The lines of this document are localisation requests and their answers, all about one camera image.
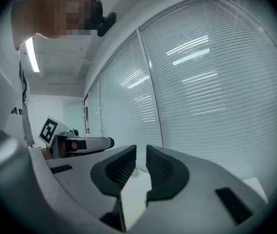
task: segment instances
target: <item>window blinds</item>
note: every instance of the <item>window blinds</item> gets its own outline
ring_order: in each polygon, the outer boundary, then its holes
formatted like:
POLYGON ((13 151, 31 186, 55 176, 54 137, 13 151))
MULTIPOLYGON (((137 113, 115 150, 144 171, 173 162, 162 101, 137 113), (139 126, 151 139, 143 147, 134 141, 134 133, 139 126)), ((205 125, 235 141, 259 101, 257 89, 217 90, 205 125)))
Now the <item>window blinds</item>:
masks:
POLYGON ((277 187, 277 48, 227 0, 194 0, 141 33, 164 147, 277 187))
POLYGON ((137 145, 137 167, 143 170, 146 145, 161 145, 148 82, 137 36, 100 75, 103 136, 112 137, 115 147, 137 145))
POLYGON ((102 137, 99 110, 99 77, 95 79, 88 92, 88 114, 90 137, 102 137))
POLYGON ((261 24, 259 28, 268 30, 277 45, 277 12, 268 0, 231 0, 251 13, 261 24))

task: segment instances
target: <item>fluorescent light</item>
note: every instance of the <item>fluorescent light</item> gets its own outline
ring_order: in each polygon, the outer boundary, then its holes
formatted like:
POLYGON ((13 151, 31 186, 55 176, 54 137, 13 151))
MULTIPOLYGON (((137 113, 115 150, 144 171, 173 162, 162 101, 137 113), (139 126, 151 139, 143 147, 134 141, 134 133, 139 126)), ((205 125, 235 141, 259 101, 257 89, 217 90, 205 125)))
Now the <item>fluorescent light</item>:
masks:
POLYGON ((190 110, 190 112, 199 111, 199 110, 203 110, 203 109, 207 109, 207 108, 213 108, 213 107, 223 106, 223 105, 225 105, 225 104, 218 104, 218 105, 214 105, 214 106, 211 106, 211 107, 198 108, 198 109, 190 110))
POLYGON ((35 49, 33 47, 33 38, 30 38, 26 41, 26 48, 33 71, 36 73, 40 72, 36 59, 35 49))
POLYGON ((133 88, 136 85, 139 85, 140 83, 142 83, 143 81, 147 80, 149 78, 149 76, 144 76, 142 79, 139 79, 137 82, 133 83, 132 85, 128 86, 128 88, 133 88))
POLYGON ((185 48, 185 47, 187 47, 187 46, 189 46, 189 45, 192 45, 193 43, 196 43, 196 42, 199 42, 199 41, 202 41, 202 40, 207 40, 207 39, 208 39, 208 36, 204 36, 204 37, 199 37, 199 38, 197 38, 197 39, 195 39, 195 40, 192 40, 192 41, 188 41, 187 43, 182 44, 182 45, 180 45, 180 46, 178 46, 178 47, 176 47, 176 48, 174 48, 174 49, 168 51, 166 54, 169 56, 170 54, 173 54, 173 53, 176 52, 176 51, 179 51, 179 50, 181 50, 181 49, 183 49, 183 48, 185 48))
POLYGON ((199 95, 203 95, 203 94, 206 94, 206 93, 210 93, 210 92, 213 92, 213 91, 216 91, 216 90, 220 90, 221 88, 215 88, 215 89, 211 89, 211 90, 208 90, 208 91, 205 91, 205 92, 201 92, 201 93, 197 93, 197 94, 194 94, 194 95, 191 95, 191 96, 188 96, 188 97, 194 97, 194 96, 199 96, 199 95))
POLYGON ((143 100, 143 99, 151 100, 151 96, 144 96, 144 97, 140 96, 138 98, 134 98, 135 101, 140 101, 140 100, 143 100))
POLYGON ((185 80, 182 80, 182 82, 186 82, 186 81, 188 81, 188 80, 192 80, 192 79, 195 79, 195 78, 197 78, 197 77, 205 76, 205 75, 208 75, 208 74, 211 74, 211 73, 214 73, 214 72, 215 72, 215 70, 214 70, 214 71, 207 72, 207 73, 203 73, 203 74, 201 74, 201 75, 192 76, 192 77, 190 77, 190 78, 187 78, 187 79, 185 79, 185 80))
POLYGON ((193 82, 193 81, 198 81, 198 80, 203 80, 203 79, 207 79, 207 78, 210 78, 210 77, 213 77, 213 76, 217 76, 218 74, 212 74, 212 75, 209 75, 209 76, 204 76, 204 77, 201 77, 201 78, 198 78, 198 79, 195 79, 195 80, 191 80, 190 82, 193 82))
POLYGON ((209 113, 209 112, 219 111, 219 110, 223 110, 223 109, 225 109, 225 107, 223 107, 223 108, 219 108, 219 109, 215 109, 215 110, 206 111, 206 112, 195 113, 195 114, 192 114, 192 115, 199 115, 199 114, 204 114, 204 113, 209 113))
POLYGON ((181 59, 179 59, 179 60, 174 61, 174 62, 173 62, 173 65, 175 66, 175 65, 178 65, 178 64, 180 64, 180 63, 182 63, 182 62, 185 62, 185 61, 187 61, 187 60, 190 60, 190 59, 192 59, 192 58, 195 58, 195 57, 198 57, 198 56, 207 54, 207 53, 209 53, 209 51, 210 51, 210 48, 204 49, 204 50, 201 50, 201 51, 198 51, 198 52, 195 52, 195 53, 193 53, 193 54, 191 54, 191 55, 189 55, 189 56, 186 56, 186 57, 183 57, 183 58, 181 58, 181 59))
POLYGON ((126 86, 127 83, 130 83, 132 80, 134 80, 137 76, 139 76, 140 74, 142 74, 143 71, 141 70, 136 70, 135 72, 133 72, 131 75, 129 75, 126 79, 124 79, 122 81, 122 83, 120 84, 120 86, 126 86))
POLYGON ((208 41, 208 38, 204 38, 204 39, 201 39, 201 40, 198 40, 198 41, 194 41, 194 42, 192 42, 192 43, 190 43, 188 45, 185 45, 185 46, 183 46, 183 47, 181 47, 181 48, 179 48, 179 49, 177 49, 177 50, 175 50, 175 51, 173 51, 173 52, 171 52, 171 53, 169 53, 167 55, 169 56, 169 55, 171 55, 171 54, 173 54, 173 53, 175 53, 177 51, 181 52, 182 50, 192 48, 193 46, 196 46, 198 44, 202 44, 202 43, 207 42, 207 41, 208 41))

